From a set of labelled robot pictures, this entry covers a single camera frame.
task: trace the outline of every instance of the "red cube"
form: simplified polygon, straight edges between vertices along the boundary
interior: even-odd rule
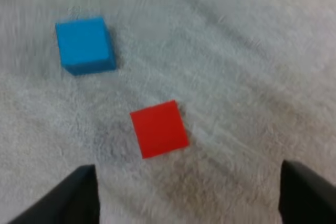
[[[176,101],[131,112],[143,158],[189,145]]]

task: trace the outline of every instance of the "foam block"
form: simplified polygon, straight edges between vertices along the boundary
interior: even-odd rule
[[[61,65],[73,75],[116,68],[109,31],[102,18],[56,24]]]
[[[189,145],[175,101],[131,113],[143,158]]]

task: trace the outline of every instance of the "fabric surface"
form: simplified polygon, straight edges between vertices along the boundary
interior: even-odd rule
[[[279,223],[280,165],[336,181],[336,0],[0,0],[0,222],[95,163],[101,223]],[[102,15],[118,70],[73,77],[55,22]],[[129,113],[179,103],[142,160]]]

